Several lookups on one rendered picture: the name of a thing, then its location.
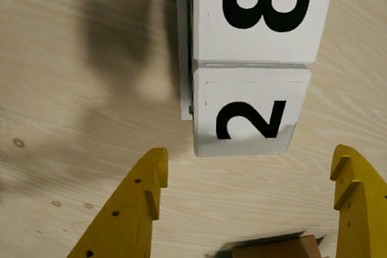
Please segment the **brown cardboard box with flaps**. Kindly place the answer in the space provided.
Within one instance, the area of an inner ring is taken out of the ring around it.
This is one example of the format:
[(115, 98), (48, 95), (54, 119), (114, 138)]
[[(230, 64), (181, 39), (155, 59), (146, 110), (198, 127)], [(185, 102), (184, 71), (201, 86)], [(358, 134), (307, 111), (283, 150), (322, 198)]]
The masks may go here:
[(314, 235), (232, 248), (232, 258), (322, 258)]

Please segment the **white cube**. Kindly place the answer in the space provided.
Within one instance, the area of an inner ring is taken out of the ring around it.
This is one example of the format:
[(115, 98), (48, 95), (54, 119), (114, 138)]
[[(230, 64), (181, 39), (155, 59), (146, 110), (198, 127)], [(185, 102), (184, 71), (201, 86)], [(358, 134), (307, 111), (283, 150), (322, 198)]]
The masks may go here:
[(197, 157), (286, 154), (311, 71), (304, 64), (201, 62), (192, 56)]
[(198, 62), (312, 64), (330, 0), (191, 0)]

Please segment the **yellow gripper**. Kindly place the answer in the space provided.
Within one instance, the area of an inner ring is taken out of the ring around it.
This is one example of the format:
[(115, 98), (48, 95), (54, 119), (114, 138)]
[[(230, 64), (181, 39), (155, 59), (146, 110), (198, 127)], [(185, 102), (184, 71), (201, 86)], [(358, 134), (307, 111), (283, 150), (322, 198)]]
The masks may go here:
[[(339, 211), (335, 258), (387, 258), (387, 184), (354, 148), (335, 148), (330, 180)], [(168, 151), (146, 152), (123, 178), (66, 258), (151, 258)]]

